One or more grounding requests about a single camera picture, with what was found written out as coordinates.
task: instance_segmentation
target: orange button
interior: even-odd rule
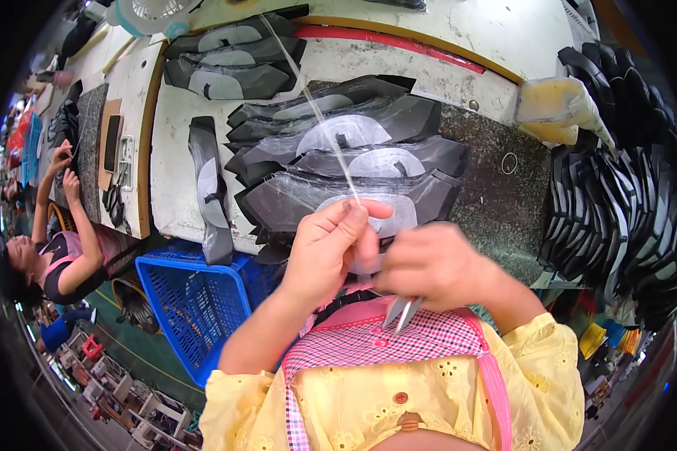
[[[401,430],[404,432],[413,432],[419,428],[419,422],[416,420],[403,420],[401,422]]]
[[[393,401],[397,404],[404,404],[408,401],[408,395],[405,392],[398,392],[393,396]]]

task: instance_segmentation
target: blue plastic crate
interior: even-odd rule
[[[20,158],[20,184],[23,186],[27,186],[27,183],[35,177],[37,172],[37,145],[40,141],[40,132],[43,131],[43,121],[35,112],[31,114],[30,126],[25,134],[23,152]]]
[[[228,336],[275,288],[278,266],[235,253],[231,266],[207,266],[199,245],[184,242],[135,259],[163,334],[186,371],[204,387]]]

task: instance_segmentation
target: small scissors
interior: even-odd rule
[[[386,319],[384,320],[384,329],[388,328],[388,325],[391,324],[391,321],[394,320],[401,313],[401,318],[398,320],[396,329],[394,333],[401,332],[402,329],[406,327],[409,321],[414,317],[416,312],[419,311],[422,302],[424,302],[423,297],[417,297],[412,300],[406,296],[397,296],[396,299],[391,302],[391,307],[388,309],[386,314]]]

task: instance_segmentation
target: red stool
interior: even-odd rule
[[[103,352],[103,345],[95,343],[95,335],[90,334],[90,337],[86,340],[83,345],[83,353],[85,356],[90,359],[91,362],[97,362],[100,360]]]

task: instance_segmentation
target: mobile phone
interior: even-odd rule
[[[105,140],[105,156],[103,157],[103,169],[108,173],[114,173],[117,165],[117,149],[120,134],[123,130],[123,116],[111,114],[108,119],[108,138]]]

